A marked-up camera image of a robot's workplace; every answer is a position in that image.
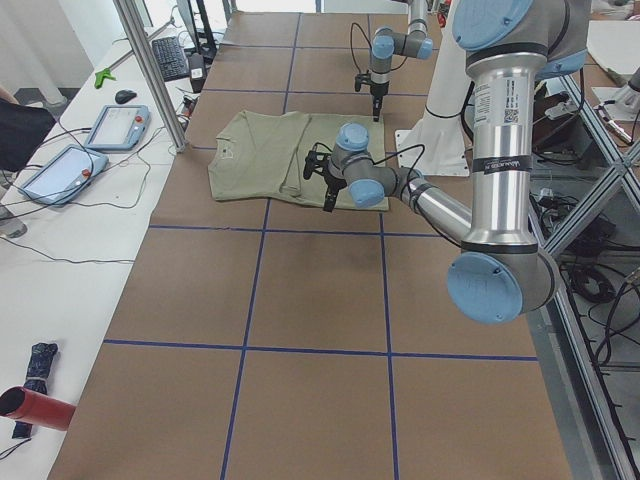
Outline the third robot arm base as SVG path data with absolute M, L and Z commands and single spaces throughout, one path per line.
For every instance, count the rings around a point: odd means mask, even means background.
M 598 105 L 604 108 L 605 116 L 611 120 L 633 121 L 639 113 L 639 70 L 624 75 L 607 69 L 606 74 L 614 86 L 592 88 Z

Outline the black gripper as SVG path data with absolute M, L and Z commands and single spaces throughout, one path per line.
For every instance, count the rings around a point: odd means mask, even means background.
M 372 95 L 372 117 L 375 122 L 379 122 L 382 115 L 383 98 L 388 94 L 389 83 L 372 83 L 370 93 Z
M 324 198 L 323 210 L 331 213 L 336 206 L 339 192 L 346 187 L 346 181 L 343 178 L 335 177 L 330 172 L 324 173 L 324 180 L 327 185 L 327 191 Z

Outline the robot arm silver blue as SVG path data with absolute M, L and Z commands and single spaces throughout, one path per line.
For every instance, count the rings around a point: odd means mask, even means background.
M 326 182 L 326 210 L 341 190 L 360 208 L 395 197 L 458 244 L 448 292 L 478 322 L 512 321 L 557 291 L 558 267 L 528 227 L 534 86 L 583 66 L 590 8 L 587 1 L 451 6 L 438 64 L 459 81 L 451 109 L 474 105 L 470 205 L 429 183 L 418 165 L 378 165 L 368 152 L 368 131 L 357 123 L 340 128 L 330 152 L 306 157 L 305 174 Z
M 425 60 L 433 51 L 427 27 L 428 2 L 411 0 L 404 4 L 408 6 L 407 32 L 381 27 L 371 41 L 369 85 L 375 121 L 380 120 L 383 99 L 388 94 L 393 56 Z

